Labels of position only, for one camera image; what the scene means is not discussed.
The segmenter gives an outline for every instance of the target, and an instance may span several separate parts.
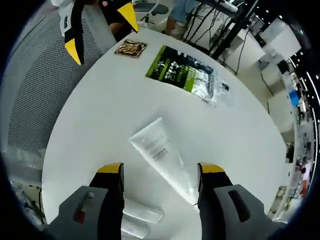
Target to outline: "black pole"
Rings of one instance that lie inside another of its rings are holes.
[[[251,17],[251,15],[254,12],[254,9],[256,8],[258,2],[260,0],[255,0],[251,7],[248,8],[248,11],[243,11],[238,16],[238,21],[235,22],[233,28],[230,30],[229,34],[225,37],[225,39],[221,42],[221,44],[217,47],[217,49],[214,51],[214,53],[211,55],[211,57],[214,60],[217,60],[219,56],[224,52],[225,49],[227,49],[231,42],[235,39],[235,37],[238,35],[244,24],[248,21],[248,19]]]

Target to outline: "blue jeans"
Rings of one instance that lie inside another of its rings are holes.
[[[187,24],[187,16],[198,6],[196,0],[175,0],[170,17],[178,23]]]

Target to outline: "snack package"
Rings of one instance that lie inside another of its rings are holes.
[[[131,58],[138,58],[140,57],[141,53],[147,47],[146,43],[132,41],[126,39],[118,48],[115,50],[115,54],[124,55]]]
[[[217,73],[193,57],[163,46],[149,68],[146,77],[174,85],[213,103]]]

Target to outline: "chair backrest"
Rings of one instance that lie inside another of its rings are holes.
[[[46,147],[64,103],[116,41],[98,6],[86,6],[82,13],[82,65],[65,49],[58,9],[33,17],[26,26],[29,30],[21,33],[3,73],[1,152],[11,179],[40,185]]]

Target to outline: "white table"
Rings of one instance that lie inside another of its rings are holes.
[[[91,182],[98,168],[121,161],[125,195],[164,210],[164,218],[150,225],[150,238],[169,239],[188,228],[194,235],[190,239],[201,239],[197,212],[129,142],[158,117],[189,173],[197,172],[198,162],[218,164],[234,184],[258,197],[267,212],[282,180],[286,146],[264,107],[234,75],[193,47],[147,29],[128,38],[148,43],[140,58],[115,55],[120,43],[111,48],[73,90],[55,123],[42,173],[48,223],[69,195]],[[180,88],[145,77],[162,45],[214,67],[229,82],[234,105],[220,102],[213,107]]]

